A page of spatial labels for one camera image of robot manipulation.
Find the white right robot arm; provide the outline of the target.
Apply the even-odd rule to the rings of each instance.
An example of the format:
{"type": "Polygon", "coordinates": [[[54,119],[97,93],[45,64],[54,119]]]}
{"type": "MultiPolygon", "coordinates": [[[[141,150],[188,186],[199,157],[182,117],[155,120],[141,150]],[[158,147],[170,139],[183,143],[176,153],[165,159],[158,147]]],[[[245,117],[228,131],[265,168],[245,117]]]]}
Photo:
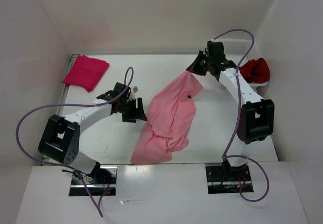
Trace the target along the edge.
{"type": "Polygon", "coordinates": [[[200,76],[209,72],[238,104],[237,121],[222,155],[221,169],[226,180],[233,180],[246,165],[252,148],[273,133],[275,105],[272,100],[265,100],[255,92],[235,63],[226,60],[223,53],[211,57],[200,50],[187,71],[200,76]]]}

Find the light pink t shirt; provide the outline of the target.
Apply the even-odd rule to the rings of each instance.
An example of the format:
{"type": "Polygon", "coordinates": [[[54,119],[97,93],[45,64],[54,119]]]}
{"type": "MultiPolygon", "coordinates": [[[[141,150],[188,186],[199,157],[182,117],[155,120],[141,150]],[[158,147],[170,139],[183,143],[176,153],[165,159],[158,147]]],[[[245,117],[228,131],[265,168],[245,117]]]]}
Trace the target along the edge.
{"type": "Polygon", "coordinates": [[[172,153],[188,144],[187,133],[196,113],[193,100],[203,86],[185,71],[151,100],[139,140],[130,162],[156,164],[172,160],[172,153]]]}

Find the dark red t shirt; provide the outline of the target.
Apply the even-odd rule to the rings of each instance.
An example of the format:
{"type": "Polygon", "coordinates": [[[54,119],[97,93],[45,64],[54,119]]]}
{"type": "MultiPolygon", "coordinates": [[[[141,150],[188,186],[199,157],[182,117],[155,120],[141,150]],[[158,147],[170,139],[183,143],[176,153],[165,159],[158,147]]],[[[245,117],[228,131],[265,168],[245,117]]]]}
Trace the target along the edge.
{"type": "Polygon", "coordinates": [[[239,71],[247,83],[262,84],[270,80],[270,69],[263,58],[249,60],[239,71]]]}

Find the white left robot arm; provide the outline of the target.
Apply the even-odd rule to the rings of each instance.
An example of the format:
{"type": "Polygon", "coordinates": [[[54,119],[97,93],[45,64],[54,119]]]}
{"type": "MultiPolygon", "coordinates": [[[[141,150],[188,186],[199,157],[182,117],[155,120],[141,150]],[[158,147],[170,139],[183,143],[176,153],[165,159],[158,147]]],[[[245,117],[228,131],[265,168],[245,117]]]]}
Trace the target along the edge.
{"type": "Polygon", "coordinates": [[[108,103],[97,98],[92,107],[82,108],[72,114],[48,119],[38,146],[38,151],[64,166],[80,171],[83,178],[93,184],[108,176],[100,163],[79,150],[81,134],[89,127],[114,113],[122,114],[123,122],[146,121],[142,98],[117,99],[108,103]]]}

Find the magenta t shirt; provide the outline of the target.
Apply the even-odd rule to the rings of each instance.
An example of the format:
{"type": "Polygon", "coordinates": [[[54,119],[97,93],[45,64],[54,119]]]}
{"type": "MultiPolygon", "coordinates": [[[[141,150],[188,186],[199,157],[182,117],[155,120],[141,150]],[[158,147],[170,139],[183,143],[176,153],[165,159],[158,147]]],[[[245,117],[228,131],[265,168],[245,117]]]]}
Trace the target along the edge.
{"type": "Polygon", "coordinates": [[[63,83],[67,86],[82,87],[87,92],[92,92],[109,66],[106,61],[79,55],[63,83]]]}

